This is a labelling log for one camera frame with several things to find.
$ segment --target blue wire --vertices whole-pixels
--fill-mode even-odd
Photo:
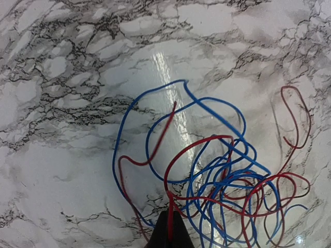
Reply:
[[[191,103],[179,108],[178,110],[175,111],[175,113],[179,113],[181,111],[184,111],[185,109],[197,104],[201,108],[206,110],[208,113],[213,115],[216,119],[218,119],[226,127],[228,127],[238,138],[236,138],[234,140],[233,145],[231,145],[231,143],[226,141],[225,139],[222,139],[222,138],[219,139],[219,142],[224,144],[228,148],[228,151],[224,155],[218,156],[218,157],[212,159],[209,163],[207,163],[207,165],[204,168],[202,168],[199,172],[194,174],[195,167],[196,167],[198,161],[200,160],[201,155],[203,154],[205,149],[210,144],[210,142],[206,142],[204,144],[204,146],[201,148],[201,150],[198,152],[196,158],[194,159],[194,161],[191,165],[191,170],[190,170],[189,176],[187,178],[183,179],[183,180],[178,180],[178,181],[168,180],[167,183],[171,183],[171,184],[186,183],[186,184],[188,184],[187,185],[186,197],[205,196],[206,195],[205,191],[206,191],[207,187],[213,187],[214,192],[211,195],[211,198],[215,199],[216,196],[219,193],[221,193],[220,194],[220,199],[219,199],[220,203],[226,203],[226,204],[228,204],[230,206],[233,206],[234,208],[238,208],[242,211],[243,209],[240,205],[238,205],[237,203],[234,203],[232,201],[228,201],[224,198],[224,194],[225,194],[226,189],[228,187],[230,187],[232,189],[244,189],[244,190],[251,191],[251,190],[253,190],[254,187],[252,187],[252,186],[243,186],[243,185],[235,184],[234,182],[238,179],[241,179],[241,178],[252,178],[252,179],[257,179],[258,181],[261,182],[267,176],[271,175],[271,172],[265,166],[263,166],[262,164],[257,162],[257,156],[258,156],[257,151],[244,138],[245,133],[246,133],[247,125],[246,125],[245,117],[242,114],[242,112],[236,106],[234,106],[233,104],[231,104],[229,102],[226,102],[224,100],[218,99],[218,98],[203,97],[203,98],[197,99],[194,96],[194,94],[189,90],[189,88],[187,86],[188,80],[183,80],[183,79],[175,80],[175,81],[172,81],[168,84],[162,85],[160,87],[147,90],[147,91],[143,92],[142,94],[140,94],[137,98],[135,98],[133,100],[133,102],[129,105],[128,109],[126,110],[126,112],[125,112],[125,114],[122,118],[121,124],[119,125],[119,131],[118,131],[118,135],[117,135],[117,138],[116,138],[116,143],[115,143],[115,148],[114,148],[114,153],[113,153],[113,158],[112,158],[112,171],[113,171],[115,183],[116,183],[120,193],[125,198],[125,194],[124,194],[124,192],[121,188],[121,185],[119,183],[119,180],[118,180],[118,177],[117,177],[117,174],[116,174],[116,155],[117,155],[117,152],[118,152],[119,141],[121,140],[121,135],[122,135],[122,132],[123,132],[123,127],[124,127],[124,124],[125,124],[125,121],[127,119],[127,116],[129,114],[129,112],[138,103],[138,101],[140,99],[142,99],[145,95],[156,92],[156,91],[159,91],[159,90],[162,90],[164,88],[167,88],[171,85],[178,84],[178,83],[183,84],[184,90],[186,91],[188,96],[193,101]],[[232,126],[229,122],[227,122],[222,116],[218,115],[214,110],[210,109],[208,106],[206,106],[205,104],[202,103],[203,101],[206,101],[206,100],[225,104],[225,105],[231,107],[234,111],[236,111],[238,113],[238,115],[240,116],[241,120],[243,121],[243,130],[242,130],[242,132],[239,132],[234,126]],[[160,124],[163,120],[167,119],[169,116],[170,116],[170,114],[166,114],[166,115],[162,116],[161,118],[159,118],[152,125],[150,130],[148,131],[147,136],[146,136],[146,141],[145,141],[145,153],[146,153],[146,158],[147,159],[149,159],[149,149],[148,149],[148,147],[149,147],[149,140],[150,140],[151,134],[153,133],[156,126],[158,124]],[[236,148],[238,144],[243,144],[244,145],[244,147],[245,147],[244,152],[242,152],[242,151],[240,151]],[[250,150],[254,154],[253,158],[248,156],[248,152]],[[234,159],[234,160],[231,158],[229,160],[228,157],[230,155],[230,151],[232,151],[232,152],[236,153],[237,155],[239,155],[239,158]],[[249,165],[246,166],[245,168],[242,168],[242,169],[233,170],[234,165],[238,164],[240,161],[243,161],[243,160],[247,160],[249,162]],[[265,172],[265,175],[257,174],[254,170],[252,170],[253,166],[256,166],[256,167],[260,168],[262,171]],[[151,162],[149,163],[149,167],[150,167],[152,173],[159,180],[164,181],[164,178],[161,177],[158,174],[158,172],[154,169]],[[227,171],[227,173],[225,175],[225,178],[222,179],[221,181],[219,181],[220,175],[224,171]],[[194,192],[194,190],[193,190],[194,182],[200,176],[203,177],[203,175],[205,173],[207,173],[207,176],[203,180],[204,183],[202,183],[200,188],[197,189],[196,192]],[[272,189],[272,192],[275,195],[276,209],[278,209],[281,206],[278,191],[277,191],[276,187],[274,186],[274,184],[272,182],[267,182],[267,184],[270,186],[270,188]],[[181,208],[181,210],[186,211],[188,221],[190,222],[192,227],[196,230],[196,232],[200,235],[200,241],[201,241],[202,248],[205,247],[205,245],[204,245],[205,241],[209,242],[209,247],[212,247],[213,245],[216,245],[218,247],[227,247],[228,242],[246,243],[245,240],[237,240],[236,238],[231,237],[229,234],[227,234],[226,220],[225,220],[223,206],[220,206],[220,215],[221,215],[221,220],[222,220],[222,224],[223,224],[223,230],[221,230],[218,227],[218,225],[216,224],[216,220],[215,220],[214,213],[213,213],[213,205],[215,203],[206,202],[204,208],[202,209],[200,202],[201,202],[201,200],[199,200],[199,199],[197,199],[197,200],[186,200],[186,204]],[[265,205],[266,209],[269,209],[265,199],[263,199],[263,202],[264,202],[264,205]],[[199,213],[201,214],[200,221],[199,221],[199,227],[197,227],[196,224],[193,222],[193,219],[192,219],[191,214],[190,214],[190,211],[191,211],[190,207],[192,205],[194,205],[195,208],[197,209],[197,211],[199,211]],[[304,207],[303,205],[293,205],[292,207],[295,207],[295,206]],[[246,214],[251,214],[252,213],[251,209],[252,209],[252,202],[251,202],[251,199],[250,199],[249,202],[248,202],[248,211],[245,210],[245,213]],[[151,220],[146,220],[137,209],[136,209],[136,211],[137,211],[140,219],[143,221],[143,223],[145,225],[150,226],[150,227],[155,227],[155,225],[153,224],[153,222]],[[203,232],[203,222],[204,221],[207,221],[207,222],[210,223],[210,227],[211,227],[210,237],[208,237]],[[251,243],[251,246],[254,247],[254,245],[256,244],[257,238],[258,238],[258,234],[257,234],[257,229],[255,227],[255,224],[253,222],[253,218],[250,218],[250,225],[252,227],[252,237],[249,239],[249,242]],[[276,220],[275,229],[274,229],[274,232],[273,232],[270,239],[272,239],[277,234],[280,227],[281,227],[281,222],[279,222],[278,213],[277,213],[277,220]],[[221,243],[215,241],[215,239],[214,239],[215,231],[224,239],[225,246],[222,245]]]

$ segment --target marble surface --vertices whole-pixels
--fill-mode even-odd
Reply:
[[[243,111],[247,140],[273,173],[288,152],[279,135],[294,135],[279,89],[299,88],[313,126],[289,170],[308,178],[312,190],[300,200],[309,210],[287,217],[282,244],[330,247],[330,0],[2,0],[0,6],[1,248],[143,247],[114,183],[114,142],[136,96],[179,78],[190,80],[197,96]],[[144,160],[146,133],[174,100],[189,101],[176,86],[139,102],[120,154]],[[187,144],[223,131],[198,107],[176,116],[157,155],[158,171]],[[188,168],[183,162],[173,177]],[[142,212],[165,206],[148,168],[127,166],[125,173],[138,178],[128,188]]]

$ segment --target wire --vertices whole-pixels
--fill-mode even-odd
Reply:
[[[146,136],[146,142],[145,142],[145,151],[146,151],[146,162],[144,163],[139,163],[134,161],[128,156],[120,156],[118,160],[118,169],[120,173],[120,181],[118,180],[117,174],[116,174],[116,167],[115,167],[115,162],[116,162],[116,155],[118,152],[118,146],[119,146],[119,141],[121,138],[121,134],[123,131],[123,126],[125,123],[125,120],[128,116],[128,113],[132,110],[133,106],[137,104],[137,102],[146,94],[155,92],[158,90],[161,90],[163,88],[166,88],[170,85],[174,85],[177,83],[182,83],[184,90],[188,94],[188,96],[193,100],[191,103],[187,104],[186,106],[183,106],[182,108],[179,108],[176,110],[176,102],[174,103],[174,107],[172,109],[172,112],[161,117],[158,119],[150,128],[147,136]],[[154,224],[151,220],[146,220],[141,213],[137,210],[137,208],[134,206],[132,201],[130,200],[126,189],[125,189],[125,182],[124,182],[124,176],[123,176],[123,171],[122,171],[122,165],[121,165],[121,160],[126,159],[130,163],[137,165],[137,166],[145,166],[149,165],[152,173],[160,180],[163,181],[164,184],[164,189],[165,192],[169,198],[169,214],[168,214],[168,239],[171,241],[173,238],[173,210],[176,209],[184,218],[187,218],[188,221],[191,223],[192,227],[197,231],[197,233],[200,235],[200,240],[201,240],[201,246],[205,247],[205,242],[209,242],[209,247],[212,247],[212,245],[216,245],[219,247],[229,247],[233,243],[241,243],[241,244],[247,244],[248,247],[253,247],[257,246],[260,247],[258,243],[258,233],[257,233],[257,228],[255,226],[255,222],[257,218],[264,217],[264,229],[266,232],[266,235],[268,237],[268,243],[272,243],[276,247],[290,247],[290,246],[279,246],[282,237],[284,235],[284,229],[285,229],[285,224],[284,224],[284,217],[286,213],[288,212],[289,209],[293,207],[304,207],[302,205],[293,205],[290,206],[289,208],[286,209],[286,207],[289,206],[291,201],[294,198],[299,198],[299,197],[304,197],[305,195],[308,194],[310,190],[310,184],[309,181],[306,180],[304,177],[291,173],[291,172],[283,172],[283,170],[286,168],[286,165],[289,163],[291,160],[291,157],[293,156],[293,153],[297,149],[302,149],[304,145],[306,144],[309,133],[311,130],[311,119],[309,116],[309,111],[304,103],[304,100],[298,91],[297,88],[294,86],[283,86],[281,88],[281,96],[282,99],[292,117],[292,120],[295,125],[295,130],[296,130],[296,142],[295,145],[292,145],[287,138],[284,137],[285,142],[290,146],[290,155],[288,156],[287,160],[285,161],[284,165],[280,169],[280,171],[275,174],[271,175],[271,172],[262,164],[257,162],[257,151],[255,148],[248,143],[244,135],[246,133],[246,121],[241,113],[241,111],[231,103],[228,103],[224,100],[217,99],[217,98],[212,98],[212,97],[204,97],[204,98],[199,98],[197,99],[193,93],[189,90],[188,86],[188,81],[187,80],[176,80],[172,81],[169,84],[160,86],[155,89],[148,90],[141,95],[139,95],[129,106],[127,112],[124,114],[123,120],[120,124],[118,136],[116,139],[115,143],[115,149],[114,149],[114,155],[113,155],[113,160],[112,160],[112,169],[113,169],[113,174],[115,178],[116,185],[119,188],[119,191],[123,195],[123,197],[126,199],[126,201],[131,205],[137,221],[138,225],[140,228],[140,231],[142,235],[145,237],[145,239],[148,241],[148,237],[146,236],[144,232],[144,228],[142,226],[142,222],[150,227],[154,227]],[[307,113],[308,116],[308,122],[309,122],[309,129],[307,131],[307,136],[301,146],[298,145],[299,141],[299,130],[298,130],[298,125],[296,122],[296,119],[288,105],[288,103],[285,100],[284,97],[284,91],[286,89],[291,89],[294,90],[303,106],[304,110]],[[240,118],[242,119],[243,122],[243,130],[239,131],[236,128],[234,128],[229,122],[227,122],[222,116],[218,115],[214,110],[210,109],[207,107],[203,101],[215,101],[219,102],[222,104],[226,104],[227,106],[231,107],[234,111],[238,113]],[[231,135],[212,135],[211,137],[203,138],[199,141],[193,142],[192,144],[188,145],[186,148],[184,148],[181,152],[179,152],[170,162],[169,166],[167,167],[164,177],[162,178],[159,173],[156,172],[156,170],[153,167],[152,160],[155,157],[155,154],[157,153],[159,146],[162,142],[162,139],[171,123],[173,120],[173,117],[175,114],[179,113],[180,111],[184,111],[185,109],[193,106],[194,104],[199,105],[201,108],[209,112],[211,115],[213,115],[216,119],[218,119],[222,124],[224,124],[226,127],[228,127],[238,138],[234,138]],[[159,125],[163,120],[167,119],[167,123],[164,127],[164,130],[161,133],[161,136],[158,139],[158,142],[151,154],[149,156],[149,139],[151,134],[153,133],[153,130]],[[209,144],[211,141],[217,141],[220,142],[222,145],[225,145],[228,150],[223,154],[220,155],[214,159],[212,159],[210,162],[207,163],[205,167],[203,167],[201,170],[199,170],[197,173],[194,174],[196,171],[196,165],[198,161],[201,158],[201,155],[204,153],[204,151],[208,148]],[[171,168],[174,166],[175,162],[189,149],[196,147],[200,144],[204,144],[203,147],[200,149],[198,152],[198,155],[195,157],[192,165],[191,165],[191,170],[190,170],[190,175],[188,178],[185,178],[183,180],[178,180],[178,181],[173,181],[173,180],[168,180],[169,172]],[[244,151],[240,151],[237,146],[241,144],[244,147]],[[232,154],[236,153],[236,159],[232,158]],[[248,156],[248,153],[253,153],[253,157]],[[239,162],[243,161],[248,161],[249,164],[245,168],[240,168],[237,164]],[[264,175],[261,173],[257,173],[256,170],[254,170],[254,167],[259,168],[264,172]],[[305,194],[302,195],[296,195],[297,193],[297,186],[296,182],[293,180],[293,178],[297,178],[300,180],[304,180],[308,184],[308,190]],[[197,183],[196,181],[200,178],[203,178],[203,181],[199,183],[199,188],[197,188]],[[290,197],[281,197],[281,191],[279,187],[279,180],[283,178],[284,180],[287,180],[293,185],[293,192]],[[184,183],[187,185],[187,190],[186,190],[186,197],[181,197],[178,196],[174,193],[172,193],[169,190],[168,183],[170,184],[180,184]],[[274,195],[274,198],[276,200],[276,203],[274,203],[271,207],[268,206],[266,197],[265,197],[265,187],[269,187],[271,189],[271,196]],[[230,193],[227,193],[229,191],[235,192],[237,190],[243,190],[246,192],[245,195],[240,196],[240,197],[233,197],[230,196]],[[185,201],[184,206],[179,207],[176,203],[177,201]],[[244,200],[244,203],[240,205],[238,201]],[[215,206],[218,206],[219,211],[220,211],[220,220],[221,223],[219,223],[215,219],[215,214],[214,214],[214,208]],[[242,232],[237,236],[237,237],[232,237],[228,234],[227,232],[227,217],[225,216],[224,210],[229,210],[237,215],[240,216],[241,218],[241,225],[242,225]],[[272,234],[270,235],[266,229],[266,218],[269,215],[276,214],[276,223],[275,223],[275,228]],[[193,218],[200,216],[200,221],[199,221],[199,226],[196,225],[196,223],[193,221]],[[249,218],[247,223],[245,223],[245,217]],[[211,227],[211,233],[210,235],[207,235],[203,231],[203,222],[207,221],[210,224]],[[247,235],[247,229],[250,226],[251,228],[251,233],[252,237],[249,238]],[[274,242],[273,238],[278,232],[281,232],[280,238],[278,242]],[[223,243],[217,242],[215,240],[215,236],[219,236],[223,239]]]

